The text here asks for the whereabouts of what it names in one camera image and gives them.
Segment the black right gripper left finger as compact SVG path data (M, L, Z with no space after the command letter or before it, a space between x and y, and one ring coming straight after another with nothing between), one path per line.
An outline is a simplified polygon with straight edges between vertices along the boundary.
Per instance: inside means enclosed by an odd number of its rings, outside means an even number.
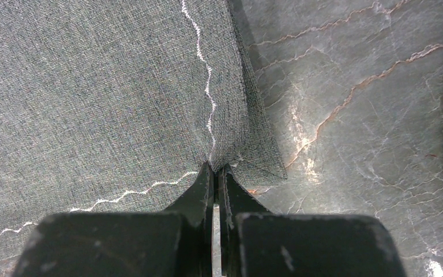
M165 211L182 216L176 276L212 276L214 172L202 164L194 183Z

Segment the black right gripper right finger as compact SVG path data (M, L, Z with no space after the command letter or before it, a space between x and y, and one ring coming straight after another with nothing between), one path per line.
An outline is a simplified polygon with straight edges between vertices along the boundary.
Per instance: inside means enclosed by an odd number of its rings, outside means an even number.
M239 276L240 255L236 216L240 213L269 213L235 178L229 164L217 173L220 211L221 274Z

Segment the grey cloth napkin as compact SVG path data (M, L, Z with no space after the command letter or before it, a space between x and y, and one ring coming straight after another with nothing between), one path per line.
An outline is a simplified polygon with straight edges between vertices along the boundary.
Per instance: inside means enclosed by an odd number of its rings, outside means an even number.
M0 1L0 261L56 212L286 171L229 1Z

